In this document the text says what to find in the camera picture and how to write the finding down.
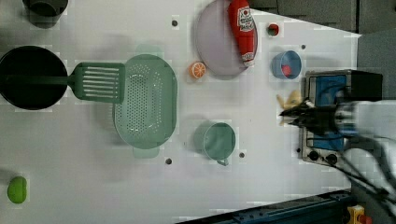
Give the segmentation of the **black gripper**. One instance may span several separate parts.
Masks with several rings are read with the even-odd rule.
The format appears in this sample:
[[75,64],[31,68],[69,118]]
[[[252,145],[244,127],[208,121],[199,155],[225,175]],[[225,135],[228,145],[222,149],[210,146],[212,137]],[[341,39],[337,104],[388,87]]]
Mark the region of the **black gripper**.
[[335,132],[335,106],[320,106],[308,108],[306,105],[297,105],[280,113],[281,117],[298,117],[290,125],[306,128],[309,132],[324,135]]

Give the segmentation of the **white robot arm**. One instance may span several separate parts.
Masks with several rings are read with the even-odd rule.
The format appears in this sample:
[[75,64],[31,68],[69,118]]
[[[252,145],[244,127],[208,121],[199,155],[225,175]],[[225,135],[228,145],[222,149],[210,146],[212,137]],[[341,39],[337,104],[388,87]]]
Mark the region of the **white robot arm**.
[[395,187],[395,175],[385,158],[385,149],[379,143],[381,139],[395,139],[394,101],[350,101],[316,106],[304,100],[283,110],[280,115],[287,118],[290,125],[312,133],[317,140],[344,140],[344,146],[339,149],[341,152],[353,148],[368,152],[389,186]]

